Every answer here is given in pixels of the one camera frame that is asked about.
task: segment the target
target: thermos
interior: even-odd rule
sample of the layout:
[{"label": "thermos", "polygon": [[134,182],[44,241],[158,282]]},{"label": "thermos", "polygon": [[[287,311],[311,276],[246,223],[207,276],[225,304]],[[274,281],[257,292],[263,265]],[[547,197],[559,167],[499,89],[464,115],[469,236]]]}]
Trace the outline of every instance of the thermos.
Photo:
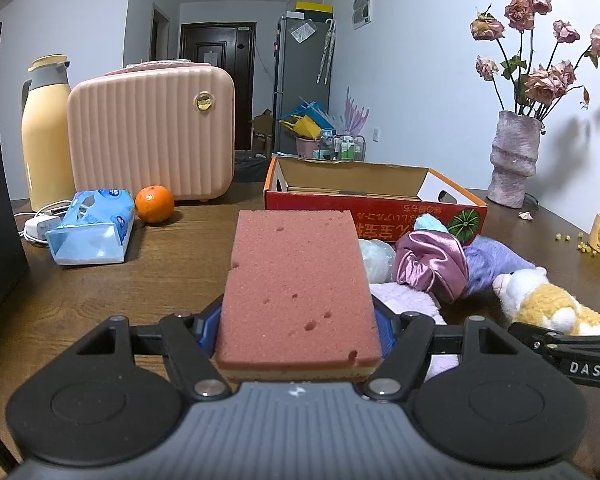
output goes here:
[{"label": "thermos", "polygon": [[75,193],[66,119],[68,66],[66,56],[41,57],[22,86],[22,152],[33,211],[71,200]]}]

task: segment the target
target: yellow box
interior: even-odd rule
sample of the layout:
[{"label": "yellow box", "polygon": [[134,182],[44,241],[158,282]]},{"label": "yellow box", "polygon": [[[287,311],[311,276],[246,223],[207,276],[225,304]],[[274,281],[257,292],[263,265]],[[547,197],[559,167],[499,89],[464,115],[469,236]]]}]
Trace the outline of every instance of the yellow box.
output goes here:
[{"label": "yellow box", "polygon": [[296,10],[317,10],[318,12],[333,12],[333,6],[312,4],[311,2],[296,2]]}]

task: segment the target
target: sponge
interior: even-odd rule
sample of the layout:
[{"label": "sponge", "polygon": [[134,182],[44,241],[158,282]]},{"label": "sponge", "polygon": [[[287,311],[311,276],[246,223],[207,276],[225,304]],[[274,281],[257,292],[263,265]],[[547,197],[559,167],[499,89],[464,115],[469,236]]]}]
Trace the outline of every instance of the sponge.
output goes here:
[{"label": "sponge", "polygon": [[241,211],[216,362],[233,381],[362,381],[381,358],[349,212]]}]

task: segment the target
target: refrigerator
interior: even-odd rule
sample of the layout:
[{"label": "refrigerator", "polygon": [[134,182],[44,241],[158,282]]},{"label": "refrigerator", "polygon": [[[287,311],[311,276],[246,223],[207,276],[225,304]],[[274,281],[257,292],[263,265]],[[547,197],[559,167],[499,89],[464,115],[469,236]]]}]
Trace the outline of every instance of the refrigerator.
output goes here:
[{"label": "refrigerator", "polygon": [[329,86],[331,78],[324,84],[325,67],[320,84],[316,83],[324,40],[329,23],[312,22],[317,30],[302,43],[291,35],[294,26],[303,20],[280,18],[276,38],[276,72],[273,89],[274,150],[283,153],[296,153],[296,138],[278,120],[298,108],[302,100],[317,101],[325,110],[329,107]]}]

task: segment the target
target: wooden table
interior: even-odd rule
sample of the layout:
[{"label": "wooden table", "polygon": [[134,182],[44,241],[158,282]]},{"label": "wooden table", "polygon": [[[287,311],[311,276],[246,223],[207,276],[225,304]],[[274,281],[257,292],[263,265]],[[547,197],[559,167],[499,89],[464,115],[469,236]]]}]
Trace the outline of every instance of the wooden table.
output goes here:
[{"label": "wooden table", "polygon": [[[26,244],[30,273],[0,309],[0,436],[8,446],[14,450],[4,409],[24,380],[112,314],[145,324],[175,310],[200,311],[224,289],[238,211],[262,207],[260,184],[232,184],[217,200],[181,205],[167,225],[136,224],[123,265],[58,267],[47,250]],[[547,267],[552,282],[600,310],[600,256],[576,252],[578,231],[568,222],[543,209],[528,210],[533,222],[490,204],[483,234]],[[572,241],[555,241],[557,232],[571,234]],[[470,314],[502,321],[491,292],[443,311],[449,323]],[[138,362],[162,371],[160,358]],[[575,461],[592,474],[600,471],[600,390],[582,390],[590,406],[590,424]]]}]

